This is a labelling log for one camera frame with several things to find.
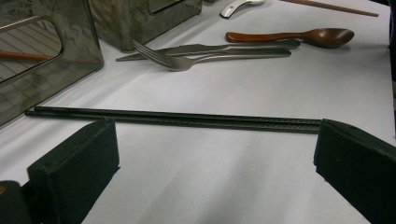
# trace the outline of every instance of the black chopstick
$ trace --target black chopstick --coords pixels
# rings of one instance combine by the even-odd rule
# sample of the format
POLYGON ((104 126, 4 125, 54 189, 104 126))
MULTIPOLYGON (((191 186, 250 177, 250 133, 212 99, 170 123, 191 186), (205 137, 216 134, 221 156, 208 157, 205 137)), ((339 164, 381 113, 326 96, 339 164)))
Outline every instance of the black chopstick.
POLYGON ((34 110, 26 111, 25 115, 41 118, 89 120, 111 117, 116 121, 132 123, 285 133, 318 133, 321 123, 321 119, 282 119, 49 106, 36 106, 34 110))

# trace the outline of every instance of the spoon handle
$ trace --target spoon handle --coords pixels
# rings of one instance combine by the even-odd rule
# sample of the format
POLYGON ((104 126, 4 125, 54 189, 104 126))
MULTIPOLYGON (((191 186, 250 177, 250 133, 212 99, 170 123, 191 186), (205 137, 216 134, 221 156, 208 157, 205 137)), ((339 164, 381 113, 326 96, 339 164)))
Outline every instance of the spoon handle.
POLYGON ((225 38, 228 42, 233 43, 261 43, 277 41, 282 39, 304 38, 303 33, 279 33, 270 35, 249 35, 234 32, 227 32, 225 38))

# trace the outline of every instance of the wooden chopstick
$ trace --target wooden chopstick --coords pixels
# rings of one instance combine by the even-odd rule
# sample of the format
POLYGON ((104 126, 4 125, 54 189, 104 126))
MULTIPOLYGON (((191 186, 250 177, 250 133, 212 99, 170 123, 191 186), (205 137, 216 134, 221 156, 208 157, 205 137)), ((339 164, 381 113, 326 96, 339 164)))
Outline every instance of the wooden chopstick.
POLYGON ((338 6, 314 2, 314 1, 310 1, 310 0, 280 0, 280 1, 301 4, 301 5, 311 6, 311 7, 322 7, 322 8, 327 8, 327 9, 336 10, 336 11, 343 11, 343 12, 359 14, 359 15, 363 15, 363 16, 378 17, 378 14, 372 13, 372 12, 361 11, 361 10, 348 8, 348 7, 338 7, 338 6))
POLYGON ((9 52, 9 51, 0 50, 0 58, 27 60, 27 61, 45 61, 52 58, 52 56, 45 54, 30 54, 30 53, 19 53, 19 52, 9 52))

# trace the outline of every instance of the fork tines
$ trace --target fork tines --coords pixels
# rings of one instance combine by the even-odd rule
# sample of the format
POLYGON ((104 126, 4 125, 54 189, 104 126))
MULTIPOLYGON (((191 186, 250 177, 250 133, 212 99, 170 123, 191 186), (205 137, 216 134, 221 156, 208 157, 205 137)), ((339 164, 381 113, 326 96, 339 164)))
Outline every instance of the fork tines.
POLYGON ((145 56, 147 59, 162 64, 163 66, 171 65, 169 61, 169 56, 157 53, 154 50, 149 49, 148 47, 138 43, 137 41, 134 41, 134 46, 136 47, 137 51, 139 51, 139 53, 145 56))

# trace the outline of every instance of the wooden spoon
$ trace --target wooden spoon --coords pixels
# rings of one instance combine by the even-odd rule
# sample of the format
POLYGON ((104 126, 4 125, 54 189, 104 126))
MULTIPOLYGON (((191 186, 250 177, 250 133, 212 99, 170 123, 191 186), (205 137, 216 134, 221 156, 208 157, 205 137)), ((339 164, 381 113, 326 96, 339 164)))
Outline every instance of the wooden spoon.
POLYGON ((281 39, 302 39, 309 44, 325 49, 337 49, 345 45, 355 34, 348 29, 324 28, 303 33, 279 33, 270 35, 248 35, 227 32, 225 38, 234 43, 262 43, 281 39))

